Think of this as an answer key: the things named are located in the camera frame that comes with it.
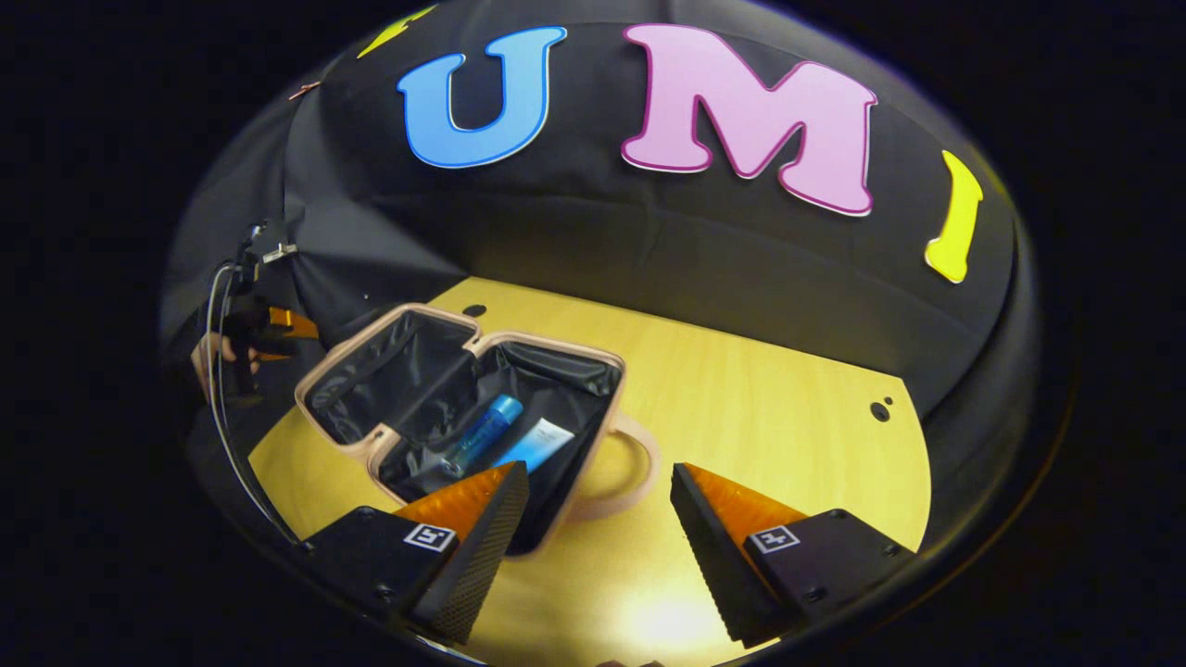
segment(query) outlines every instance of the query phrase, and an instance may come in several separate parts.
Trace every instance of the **wooden table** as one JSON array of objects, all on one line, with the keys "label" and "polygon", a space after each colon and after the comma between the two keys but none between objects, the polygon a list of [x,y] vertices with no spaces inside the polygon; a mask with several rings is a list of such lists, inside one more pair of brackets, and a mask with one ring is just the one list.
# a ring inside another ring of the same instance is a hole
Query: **wooden table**
[{"label": "wooden table", "polygon": [[[694,463],[806,514],[844,507],[917,550],[930,512],[923,432],[901,380],[786,348],[515,285],[470,278],[432,301],[486,306],[483,332],[517,329],[620,355],[621,409],[663,451],[659,482],[635,508],[567,525],[531,560],[505,561],[458,647],[499,666],[715,665],[729,641],[668,500],[671,464]],[[887,404],[879,421],[873,402]],[[642,455],[611,437],[581,483],[601,496],[640,478]],[[357,506],[395,504],[293,408],[250,462],[305,538]]]}]

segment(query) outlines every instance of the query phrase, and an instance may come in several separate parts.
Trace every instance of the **open bag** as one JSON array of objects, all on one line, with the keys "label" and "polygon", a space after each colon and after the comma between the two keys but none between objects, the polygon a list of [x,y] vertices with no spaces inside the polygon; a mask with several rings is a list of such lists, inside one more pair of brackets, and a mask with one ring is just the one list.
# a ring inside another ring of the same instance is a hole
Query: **open bag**
[{"label": "open bag", "polygon": [[[517,399],[522,414],[468,474],[497,463],[541,420],[570,432],[528,478],[527,508],[506,550],[522,557],[540,550],[566,519],[617,514],[655,484],[655,438],[618,412],[625,379],[625,362],[607,351],[517,331],[482,336],[471,317],[404,304],[330,350],[295,394],[310,423],[400,504],[457,482],[440,465],[441,453],[499,395]],[[642,447],[645,477],[618,496],[576,498],[578,481],[611,432]]]}]

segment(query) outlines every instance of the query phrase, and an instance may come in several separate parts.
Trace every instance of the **bag handle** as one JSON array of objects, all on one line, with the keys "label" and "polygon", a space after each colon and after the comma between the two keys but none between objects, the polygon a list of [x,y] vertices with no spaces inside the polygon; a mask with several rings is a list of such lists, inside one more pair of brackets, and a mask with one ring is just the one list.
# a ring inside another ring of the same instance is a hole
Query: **bag handle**
[{"label": "bag handle", "polygon": [[624,436],[627,440],[633,440],[643,447],[648,459],[646,477],[643,478],[643,482],[638,487],[619,496],[599,500],[575,500],[572,509],[568,512],[568,521],[593,521],[625,512],[638,504],[651,491],[655,481],[658,479],[663,462],[659,456],[659,445],[650,431],[636,421],[635,418],[619,412],[614,415],[610,432]]}]

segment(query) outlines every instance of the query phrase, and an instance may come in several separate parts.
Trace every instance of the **orange part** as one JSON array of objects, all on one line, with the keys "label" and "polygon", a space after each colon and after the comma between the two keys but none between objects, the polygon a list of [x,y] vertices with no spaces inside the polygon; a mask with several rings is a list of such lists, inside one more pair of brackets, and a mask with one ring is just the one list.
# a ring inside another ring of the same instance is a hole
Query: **orange part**
[{"label": "orange part", "polygon": [[282,333],[285,338],[317,338],[317,324],[287,309],[269,306],[268,323],[287,329],[288,331]]},{"label": "orange part", "polygon": [[744,542],[750,535],[808,517],[806,514],[732,479],[726,479],[690,463],[683,465],[688,469],[696,487],[700,488],[704,500],[708,501],[708,506],[713,508],[713,514],[725,526],[725,531],[729,534],[733,544],[741,550],[741,553],[746,553]]},{"label": "orange part", "polygon": [[514,460],[466,477],[406,504],[393,514],[417,523],[452,528],[457,532],[458,541],[464,542],[512,465]]}]

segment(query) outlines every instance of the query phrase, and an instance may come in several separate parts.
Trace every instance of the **letter u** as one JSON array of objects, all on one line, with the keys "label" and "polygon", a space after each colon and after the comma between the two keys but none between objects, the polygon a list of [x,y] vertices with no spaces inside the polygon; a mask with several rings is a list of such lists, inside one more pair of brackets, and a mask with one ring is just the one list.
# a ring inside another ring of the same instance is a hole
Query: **letter u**
[{"label": "letter u", "polygon": [[465,56],[453,53],[409,71],[396,90],[404,96],[412,152],[441,169],[496,163],[535,139],[548,119],[548,53],[568,34],[563,27],[524,30],[499,37],[486,53],[503,59],[503,112],[478,129],[453,123],[452,78]]}]

